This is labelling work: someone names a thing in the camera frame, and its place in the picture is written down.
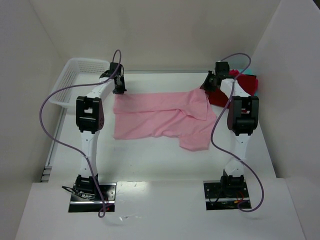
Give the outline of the pink t shirt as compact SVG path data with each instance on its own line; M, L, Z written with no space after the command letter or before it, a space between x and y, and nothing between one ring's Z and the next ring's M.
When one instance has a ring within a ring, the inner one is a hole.
M188 151L208 150L217 116L205 92L136 93L116 95L114 138L178 138Z

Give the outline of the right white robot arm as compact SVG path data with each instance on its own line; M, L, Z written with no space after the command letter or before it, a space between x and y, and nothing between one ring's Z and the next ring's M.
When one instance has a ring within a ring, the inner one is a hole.
M212 145L231 156L223 169L218 193L214 196L218 201L220 198L230 198L244 187L244 168L250 169L245 163L245 156L249 139L258 126L259 98L243 90L237 78L230 75L230 66L226 61L215 63L214 71L208 72L201 88L206 91L220 90L228 97L217 120L219 121L228 109L227 128L233 133L235 139L233 152L219 147L214 142L214 133L218 124L213 125L210 135Z

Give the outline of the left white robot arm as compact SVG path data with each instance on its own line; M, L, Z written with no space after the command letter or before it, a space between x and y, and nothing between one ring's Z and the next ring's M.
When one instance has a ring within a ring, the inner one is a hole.
M75 190L90 199L100 195L96 158L98 137L105 124L103 101L111 93L122 95L126 91L123 65L111 62L109 69L100 75L99 84L87 95L76 99L76 125L80 131L81 153L84 156Z

